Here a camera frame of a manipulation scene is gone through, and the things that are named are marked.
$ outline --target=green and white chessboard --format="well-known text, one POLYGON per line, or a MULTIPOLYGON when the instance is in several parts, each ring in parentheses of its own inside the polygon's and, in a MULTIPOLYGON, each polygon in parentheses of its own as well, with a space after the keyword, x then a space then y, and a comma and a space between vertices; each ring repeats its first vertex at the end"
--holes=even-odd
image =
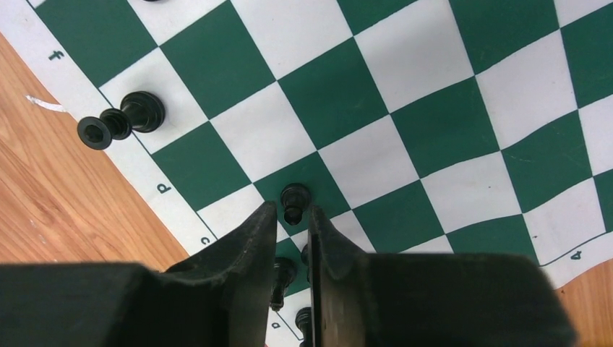
MULTIPOLYGON (((301 182, 367 251, 524 254, 561 286, 613 257, 611 2, 4 0, 0 29, 76 119, 160 97, 106 152, 190 254, 301 182)), ((301 268, 269 346, 308 305, 301 268)))

